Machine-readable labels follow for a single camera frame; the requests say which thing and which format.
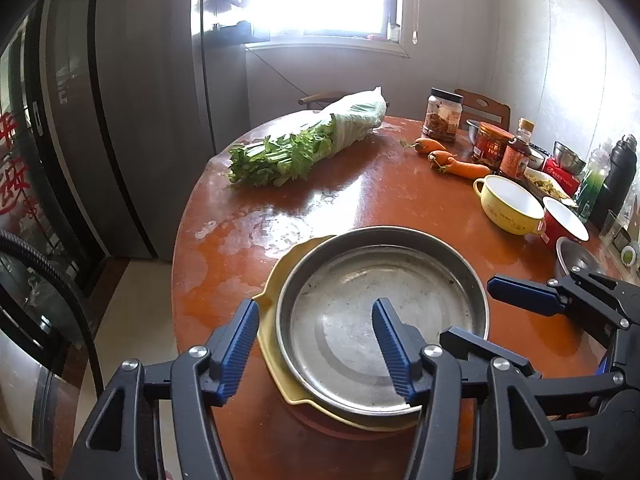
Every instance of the black thermos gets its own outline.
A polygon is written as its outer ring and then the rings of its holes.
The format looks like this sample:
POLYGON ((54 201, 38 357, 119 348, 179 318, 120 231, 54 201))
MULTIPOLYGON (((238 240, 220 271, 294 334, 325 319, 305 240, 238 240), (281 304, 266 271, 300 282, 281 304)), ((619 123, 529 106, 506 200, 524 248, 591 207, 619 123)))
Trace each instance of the black thermos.
POLYGON ((611 150, 611 169, 604 179, 589 220, 602 229, 609 210, 618 215, 625 203, 626 194, 636 176, 636 138, 633 135, 622 137, 611 150))

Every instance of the chair backrest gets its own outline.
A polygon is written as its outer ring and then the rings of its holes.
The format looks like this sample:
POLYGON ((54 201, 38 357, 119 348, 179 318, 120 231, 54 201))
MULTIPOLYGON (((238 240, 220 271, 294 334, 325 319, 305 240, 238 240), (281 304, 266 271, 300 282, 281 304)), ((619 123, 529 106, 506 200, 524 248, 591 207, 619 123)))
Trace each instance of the chair backrest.
POLYGON ((472 108, 473 110, 479 110, 485 114, 499 118, 499 120, 493 120, 463 109, 462 117, 460 118, 460 128, 466 129, 466 121, 472 119, 474 121, 494 124, 495 126, 500 126, 503 130, 509 131, 511 109, 507 105, 489 99, 487 96, 463 90, 462 88, 456 88, 455 93, 462 95, 464 98, 463 108, 472 108))
POLYGON ((306 105, 307 110, 312 110, 313 104, 329 105, 339 101, 347 95, 349 95, 349 92, 323 92, 321 94, 313 94, 303 97, 302 99, 298 99, 298 104, 301 106, 306 105))

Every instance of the food container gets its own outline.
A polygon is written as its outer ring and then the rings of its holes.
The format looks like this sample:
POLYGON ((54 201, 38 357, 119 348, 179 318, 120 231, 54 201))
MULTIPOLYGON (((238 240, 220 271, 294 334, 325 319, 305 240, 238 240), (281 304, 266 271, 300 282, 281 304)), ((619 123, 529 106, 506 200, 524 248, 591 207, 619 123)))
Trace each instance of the food container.
POLYGON ((542 171, 527 168, 524 172, 524 178, 521 180, 524 187, 540 202, 545 196, 555 198, 558 202, 570 209, 577 209, 578 205, 574 199, 564 192, 558 181, 551 175, 542 173, 542 171))
POLYGON ((474 182, 485 214, 508 233, 542 234, 545 230, 544 211, 535 197, 508 178, 489 175, 474 182))
POLYGON ((511 139, 513 135, 502 128, 489 123, 480 123, 472 157, 492 170, 498 170, 504 150, 507 149, 511 139))
POLYGON ((420 411, 396 393, 373 332, 372 306, 384 297, 426 341, 449 326, 488 336, 484 285, 455 249, 396 226, 337 235, 297 263, 276 308, 282 356, 316 399, 373 417, 420 411))
POLYGON ((444 142, 455 142, 456 133, 460 127, 462 101, 462 95, 432 88, 427 102, 427 115, 422 126, 422 136, 444 142))
POLYGON ((543 203, 545 204, 544 223, 546 227, 540 237, 549 248, 556 250, 556 242, 562 236, 576 242, 589 240, 587 229, 569 208, 549 197, 545 197, 543 203))

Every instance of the round table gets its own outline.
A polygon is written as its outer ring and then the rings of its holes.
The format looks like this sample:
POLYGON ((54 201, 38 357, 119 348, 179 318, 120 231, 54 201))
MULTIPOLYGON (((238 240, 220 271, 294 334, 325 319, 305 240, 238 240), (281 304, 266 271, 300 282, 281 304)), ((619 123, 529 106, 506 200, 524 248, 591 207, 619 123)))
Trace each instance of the round table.
MULTIPOLYGON (((311 110, 291 114, 239 141, 293 131, 311 110)), ((387 117, 364 140, 315 164, 308 180, 280 188, 231 185, 228 151, 212 158, 184 211, 172 273, 179 351, 202 344, 228 322, 242 300, 259 293, 271 267, 304 240, 370 225, 398 225, 435 235, 457 249, 482 282, 497 273, 544 282, 555 253, 538 236, 508 234, 482 211, 471 182, 430 168, 400 139, 422 123, 387 117)), ((470 143, 460 132, 454 152, 470 143)), ((591 232, 588 249, 606 250, 591 232)), ((528 357, 546 377, 591 374, 604 350, 563 316, 546 318, 489 298, 489 339, 528 357)), ((238 394, 215 409, 216 425, 236 480, 402 478, 411 431, 376 441, 333 438, 299 422, 276 389, 255 344, 238 394)))

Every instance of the red box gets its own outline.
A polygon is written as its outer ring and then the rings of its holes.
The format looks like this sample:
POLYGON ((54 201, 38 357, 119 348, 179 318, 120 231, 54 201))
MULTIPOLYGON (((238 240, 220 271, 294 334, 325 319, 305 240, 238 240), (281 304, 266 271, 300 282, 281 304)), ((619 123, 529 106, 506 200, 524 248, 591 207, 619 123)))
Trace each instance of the red box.
POLYGON ((542 172, 551 175, 558 181, 560 187, 569 196, 573 196, 580 186, 580 182, 571 174, 560 168, 553 157, 547 157, 542 172))

